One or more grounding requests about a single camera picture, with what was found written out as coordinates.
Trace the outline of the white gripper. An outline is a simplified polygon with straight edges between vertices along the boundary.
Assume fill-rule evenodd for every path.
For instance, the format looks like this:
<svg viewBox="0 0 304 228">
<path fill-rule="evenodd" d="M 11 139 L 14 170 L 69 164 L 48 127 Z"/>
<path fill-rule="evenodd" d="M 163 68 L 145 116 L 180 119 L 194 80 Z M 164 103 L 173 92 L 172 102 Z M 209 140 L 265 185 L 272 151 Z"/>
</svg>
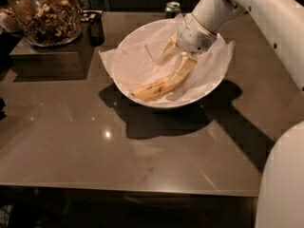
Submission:
<svg viewBox="0 0 304 228">
<path fill-rule="evenodd" d="M 194 12 L 187 13 L 178 27 L 177 36 L 171 36 L 161 49 L 159 61 L 168 61 L 181 52 L 202 53 L 207 51 L 217 40 L 216 29 L 213 22 L 200 17 Z M 189 53 L 181 53 L 174 70 L 169 75 L 170 84 L 181 83 L 195 68 L 198 59 Z"/>
</svg>

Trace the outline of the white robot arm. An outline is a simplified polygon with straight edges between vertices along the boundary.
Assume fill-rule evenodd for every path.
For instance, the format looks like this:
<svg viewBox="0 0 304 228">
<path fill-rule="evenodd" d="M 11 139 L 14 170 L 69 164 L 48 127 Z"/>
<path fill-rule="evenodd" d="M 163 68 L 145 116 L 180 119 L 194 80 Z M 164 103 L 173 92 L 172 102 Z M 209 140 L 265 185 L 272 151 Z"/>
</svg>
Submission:
<svg viewBox="0 0 304 228">
<path fill-rule="evenodd" d="M 185 15 L 177 45 L 199 52 L 214 44 L 225 22 L 246 11 L 292 80 L 285 85 L 268 70 L 272 92 L 290 96 L 304 88 L 304 8 L 295 0 L 199 0 Z M 304 122 L 276 142 L 255 144 L 250 160 L 261 172 L 255 228 L 304 228 Z"/>
</svg>

